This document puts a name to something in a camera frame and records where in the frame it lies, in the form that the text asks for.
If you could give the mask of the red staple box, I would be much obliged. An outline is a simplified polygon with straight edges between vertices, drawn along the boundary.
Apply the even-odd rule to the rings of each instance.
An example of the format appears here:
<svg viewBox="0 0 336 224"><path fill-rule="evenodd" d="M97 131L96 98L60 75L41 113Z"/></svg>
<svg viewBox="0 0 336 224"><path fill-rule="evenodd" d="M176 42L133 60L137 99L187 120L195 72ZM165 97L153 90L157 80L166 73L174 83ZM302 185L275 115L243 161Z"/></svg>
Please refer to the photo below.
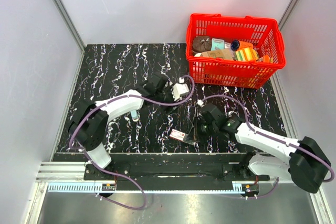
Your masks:
<svg viewBox="0 0 336 224"><path fill-rule="evenodd" d="M183 132L180 132L178 130L173 129L169 135L170 138L180 141L189 145L195 145L196 141L194 140L193 136L190 134L186 134Z"/></svg>

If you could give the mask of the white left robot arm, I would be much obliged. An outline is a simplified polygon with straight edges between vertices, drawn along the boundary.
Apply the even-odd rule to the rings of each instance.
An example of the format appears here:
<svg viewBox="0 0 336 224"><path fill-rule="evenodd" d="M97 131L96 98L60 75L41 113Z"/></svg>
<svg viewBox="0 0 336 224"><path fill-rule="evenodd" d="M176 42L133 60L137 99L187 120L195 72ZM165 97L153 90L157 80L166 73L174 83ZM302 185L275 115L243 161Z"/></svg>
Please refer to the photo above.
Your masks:
<svg viewBox="0 0 336 224"><path fill-rule="evenodd" d="M138 110L148 105L147 98L159 103L177 103L189 93L188 85L183 78L178 83L172 83L161 74L155 74L149 80L138 84L126 93L118 95L114 101L83 101L77 106L68 129L71 135L69 145L74 142L79 144L81 150L96 166L96 174L101 179L112 177L114 168L112 159L103 146L107 125L114 119L131 113L134 121L139 120Z"/></svg>

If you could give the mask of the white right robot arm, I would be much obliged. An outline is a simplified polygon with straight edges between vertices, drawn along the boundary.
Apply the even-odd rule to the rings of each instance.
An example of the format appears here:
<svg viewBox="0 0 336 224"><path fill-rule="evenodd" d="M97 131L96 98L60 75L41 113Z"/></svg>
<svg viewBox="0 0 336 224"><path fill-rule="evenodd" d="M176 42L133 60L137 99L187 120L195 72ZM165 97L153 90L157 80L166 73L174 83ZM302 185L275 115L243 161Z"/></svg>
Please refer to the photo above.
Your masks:
<svg viewBox="0 0 336 224"><path fill-rule="evenodd" d="M230 179L278 177L291 180L300 189L315 194L331 168L330 161L314 139L282 137L256 127L236 114L226 115L211 103L196 110L189 121L192 125L185 141L190 144L205 142L217 136L261 151L260 154L244 154L226 173Z"/></svg>

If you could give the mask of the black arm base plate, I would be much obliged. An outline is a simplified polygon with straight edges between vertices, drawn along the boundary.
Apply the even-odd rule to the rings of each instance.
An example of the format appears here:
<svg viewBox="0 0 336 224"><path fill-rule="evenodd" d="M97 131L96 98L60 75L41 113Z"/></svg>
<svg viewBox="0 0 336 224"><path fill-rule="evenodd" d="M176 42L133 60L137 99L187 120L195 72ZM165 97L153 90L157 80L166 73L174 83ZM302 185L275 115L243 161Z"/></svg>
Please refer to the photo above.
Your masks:
<svg viewBox="0 0 336 224"><path fill-rule="evenodd" d="M176 177L269 181L268 175L254 175L247 168L250 157L251 153L113 153L108 169L133 179Z"/></svg>

